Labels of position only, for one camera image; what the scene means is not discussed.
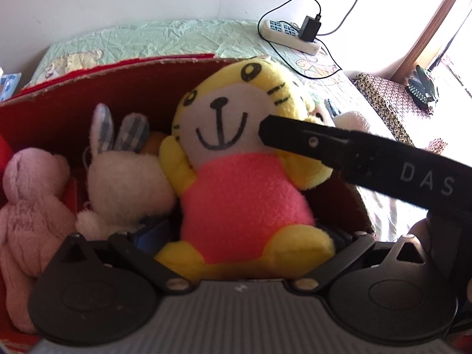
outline yellow plush paw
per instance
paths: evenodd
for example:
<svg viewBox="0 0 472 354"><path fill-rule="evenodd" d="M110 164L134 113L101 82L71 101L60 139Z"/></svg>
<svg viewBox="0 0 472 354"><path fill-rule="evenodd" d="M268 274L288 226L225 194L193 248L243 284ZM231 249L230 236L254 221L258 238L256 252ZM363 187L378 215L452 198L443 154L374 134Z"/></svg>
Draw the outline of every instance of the yellow plush paw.
<svg viewBox="0 0 472 354"><path fill-rule="evenodd" d="M272 236L263 258L275 276L300 278L335 254L331 238L307 225L289 225Z"/></svg>
<svg viewBox="0 0 472 354"><path fill-rule="evenodd" d="M323 123L316 117L308 117L304 121L318 125ZM276 151L282 161L284 170L291 182L299 190L308 190L317 187L331 177L333 169L323 165L321 161L300 156L284 150Z"/></svg>
<svg viewBox="0 0 472 354"><path fill-rule="evenodd" d="M160 144L159 161L172 188L180 197L196 180L187 156L175 137L166 137Z"/></svg>
<svg viewBox="0 0 472 354"><path fill-rule="evenodd" d="M186 241L167 243L154 259L192 283L197 283L204 275L203 257Z"/></svg>

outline screw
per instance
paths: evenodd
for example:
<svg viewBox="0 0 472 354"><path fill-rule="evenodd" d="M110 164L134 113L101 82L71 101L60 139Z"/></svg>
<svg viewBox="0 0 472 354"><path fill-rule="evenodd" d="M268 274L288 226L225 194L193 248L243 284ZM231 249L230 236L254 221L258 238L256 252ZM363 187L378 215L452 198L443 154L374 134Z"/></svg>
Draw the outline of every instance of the screw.
<svg viewBox="0 0 472 354"><path fill-rule="evenodd" d="M318 287L319 283L313 278L301 278L294 281L294 286L298 290L313 290Z"/></svg>
<svg viewBox="0 0 472 354"><path fill-rule="evenodd" d="M310 139L308 140L308 145L310 145L310 147L317 147L318 146L318 137L310 137Z"/></svg>
<svg viewBox="0 0 472 354"><path fill-rule="evenodd" d="M167 280L166 286L172 291L184 291L190 287L190 283L185 278L171 278Z"/></svg>

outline yellow plush foot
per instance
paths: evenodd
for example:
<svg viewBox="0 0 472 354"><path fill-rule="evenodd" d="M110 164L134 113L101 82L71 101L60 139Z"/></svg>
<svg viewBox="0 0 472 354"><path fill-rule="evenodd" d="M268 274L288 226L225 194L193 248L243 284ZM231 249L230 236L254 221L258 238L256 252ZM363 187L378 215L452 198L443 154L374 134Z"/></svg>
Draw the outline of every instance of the yellow plush foot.
<svg viewBox="0 0 472 354"><path fill-rule="evenodd" d="M263 258L280 278L300 278L335 254L331 238L307 225L289 225L275 233L266 244Z"/></svg>
<svg viewBox="0 0 472 354"><path fill-rule="evenodd" d="M203 257L186 241L167 243L154 259L192 283L197 283L204 275Z"/></svg>

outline patterned cloth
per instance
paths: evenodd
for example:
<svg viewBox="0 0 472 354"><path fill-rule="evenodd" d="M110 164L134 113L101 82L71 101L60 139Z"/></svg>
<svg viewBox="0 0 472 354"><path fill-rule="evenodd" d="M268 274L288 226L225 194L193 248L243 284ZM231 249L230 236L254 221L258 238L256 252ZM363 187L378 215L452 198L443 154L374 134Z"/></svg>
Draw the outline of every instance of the patterned cloth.
<svg viewBox="0 0 472 354"><path fill-rule="evenodd" d="M371 74L360 73L353 84L382 118L397 141L427 148L432 140L430 117L422 112L405 86Z"/></svg>
<svg viewBox="0 0 472 354"><path fill-rule="evenodd" d="M448 145L447 142L445 142L441 138L435 138L433 141L430 142L426 150L434 153L434 154L441 154L446 146Z"/></svg>
<svg viewBox="0 0 472 354"><path fill-rule="evenodd" d="M114 141L113 120L108 106L98 104L94 113L97 123L98 154L108 150L125 150L139 153L149 138L149 123L144 114L131 113L122 121L116 141Z"/></svg>

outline plush toy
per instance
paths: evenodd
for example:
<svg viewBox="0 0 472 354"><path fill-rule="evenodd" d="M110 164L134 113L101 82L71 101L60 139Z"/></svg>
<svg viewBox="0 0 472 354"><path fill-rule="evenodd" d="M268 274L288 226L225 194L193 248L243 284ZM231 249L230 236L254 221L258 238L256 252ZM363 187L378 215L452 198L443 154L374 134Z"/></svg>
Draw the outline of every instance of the plush toy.
<svg viewBox="0 0 472 354"><path fill-rule="evenodd" d="M323 124L327 126L335 126L334 122L330 116L329 111L323 104L318 104L315 106L315 108L309 107L310 110L310 116L316 117L319 119Z"/></svg>
<svg viewBox="0 0 472 354"><path fill-rule="evenodd" d="M333 121L336 128L357 130L364 133L369 133L371 130L371 125L367 118L365 118L362 113L355 110L337 115L334 117Z"/></svg>
<svg viewBox="0 0 472 354"><path fill-rule="evenodd" d="M159 148L168 135L163 132L150 132L146 144L141 149L141 154L154 154L159 156Z"/></svg>
<svg viewBox="0 0 472 354"><path fill-rule="evenodd" d="M297 278L335 253L299 190L331 175L319 161L266 147L259 125L269 114L308 118L302 90L285 68L250 59L226 66L188 92L162 168L180 197L181 240L157 261L200 279Z"/></svg>
<svg viewBox="0 0 472 354"><path fill-rule="evenodd" d="M24 149L8 163L0 209L0 267L6 287L6 310L19 330L34 333L27 303L35 278L75 231L74 214L59 200L69 180L64 157Z"/></svg>
<svg viewBox="0 0 472 354"><path fill-rule="evenodd" d="M77 231L88 240L107 239L121 231L135 231L146 216L171 212L175 194L159 159L139 154L149 136L143 114L127 115L114 141L113 121L106 105L95 108L91 130L92 161L87 190L93 211L77 215Z"/></svg>

